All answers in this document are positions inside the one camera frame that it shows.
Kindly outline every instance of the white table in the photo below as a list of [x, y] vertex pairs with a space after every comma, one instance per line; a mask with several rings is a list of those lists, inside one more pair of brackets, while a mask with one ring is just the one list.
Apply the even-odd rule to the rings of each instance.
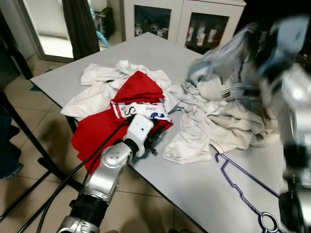
[[[129, 60], [150, 70], [162, 69], [173, 82], [186, 78], [189, 64], [201, 55], [168, 42], [151, 33], [123, 42], [107, 50], [70, 63], [31, 79], [61, 107], [87, 88], [80, 85], [83, 70], [90, 63], [114, 67], [119, 60]], [[186, 213], [201, 229], [208, 233], [259, 233], [258, 216], [241, 200], [223, 176], [220, 168], [224, 159], [178, 165], [164, 160], [164, 147], [179, 131], [180, 112], [171, 115], [174, 125], [158, 141], [158, 156], [148, 155], [131, 166], [166, 199]], [[285, 167], [280, 142], [264, 149], [234, 150], [226, 156], [256, 176], [276, 192], [285, 187], [282, 172]], [[261, 212], [269, 212], [279, 220], [278, 200], [238, 169], [226, 169], [233, 182]]]

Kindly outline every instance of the curtain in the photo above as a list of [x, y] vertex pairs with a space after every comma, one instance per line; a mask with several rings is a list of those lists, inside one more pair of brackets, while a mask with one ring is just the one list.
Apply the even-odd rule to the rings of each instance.
[[74, 60], [99, 52], [98, 38], [87, 0], [62, 0]]

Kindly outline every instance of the pile of clothes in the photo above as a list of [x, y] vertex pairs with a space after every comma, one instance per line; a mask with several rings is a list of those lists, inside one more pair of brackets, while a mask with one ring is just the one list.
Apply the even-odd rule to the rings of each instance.
[[[114, 68], [90, 64], [81, 78], [81, 85], [90, 87], [61, 111], [80, 120], [72, 139], [79, 158], [89, 157], [133, 114], [158, 119], [167, 130], [173, 124], [169, 114], [182, 111], [180, 131], [168, 142], [163, 154], [164, 159], [178, 164], [210, 160], [210, 144], [223, 153], [275, 142], [277, 121], [260, 115], [261, 102], [254, 101], [258, 99], [258, 88], [255, 82], [247, 85], [244, 82], [253, 76], [249, 54], [245, 51], [245, 35], [250, 31], [249, 28], [241, 31], [229, 43], [229, 48], [234, 50], [220, 47], [196, 61], [182, 85], [172, 83], [163, 70], [150, 71], [128, 61], [119, 61]], [[200, 72], [205, 78], [198, 78], [202, 77], [198, 75]], [[253, 96], [245, 104], [243, 95], [250, 91]], [[126, 129], [107, 146], [122, 138]]]

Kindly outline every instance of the white cabinet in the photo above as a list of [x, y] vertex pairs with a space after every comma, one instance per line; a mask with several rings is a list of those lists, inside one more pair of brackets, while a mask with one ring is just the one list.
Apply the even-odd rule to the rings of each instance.
[[229, 41], [243, 0], [123, 0], [126, 40], [151, 32], [198, 53]]
[[228, 42], [237, 27], [245, 2], [241, 0], [184, 0], [177, 44], [204, 54]]
[[151, 32], [176, 43], [182, 0], [124, 0], [126, 40]]

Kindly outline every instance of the purple hanger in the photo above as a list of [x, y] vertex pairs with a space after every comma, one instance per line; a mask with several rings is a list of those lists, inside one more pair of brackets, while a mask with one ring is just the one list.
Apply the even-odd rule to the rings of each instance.
[[[224, 154], [220, 154], [217, 153], [215, 155], [216, 158], [216, 162], [219, 163], [219, 156], [223, 157], [224, 159], [226, 159], [224, 165], [222, 166], [221, 170], [223, 175], [225, 176], [225, 178], [228, 180], [229, 184], [235, 188], [238, 193], [240, 194], [241, 199], [245, 202], [246, 205], [248, 205], [248, 207], [255, 213], [258, 215], [258, 222], [259, 225], [261, 226], [263, 233], [277, 233], [277, 232], [281, 232], [281, 233], [286, 233], [286, 231], [284, 231], [283, 229], [281, 229], [278, 225], [277, 219], [270, 213], [267, 212], [260, 212], [255, 206], [253, 206], [244, 196], [242, 190], [235, 184], [233, 183], [229, 176], [227, 175], [225, 168], [226, 166], [231, 163], [233, 166], [235, 166], [237, 169], [239, 169], [240, 171], [242, 171], [244, 174], [246, 174], [249, 178], [251, 178], [253, 181], [255, 181], [256, 183], [258, 183], [261, 187], [263, 187], [265, 190], [267, 190], [268, 192], [270, 192], [272, 195], [274, 195], [275, 197], [279, 197], [279, 194], [276, 193], [274, 190], [272, 190], [271, 188], [269, 188], [267, 185], [265, 185], [263, 182], [261, 182], [260, 180], [258, 180], [255, 176], [253, 176], [252, 174], [250, 174], [249, 172], [247, 172], [246, 170], [244, 170], [242, 167], [240, 167], [239, 165], [237, 165], [235, 162], [233, 162], [231, 159], [229, 159], [228, 157], [226, 157]], [[263, 217], [269, 217], [273, 224], [274, 227], [273, 229], [268, 229], [267, 226], [264, 225], [263, 223]]]

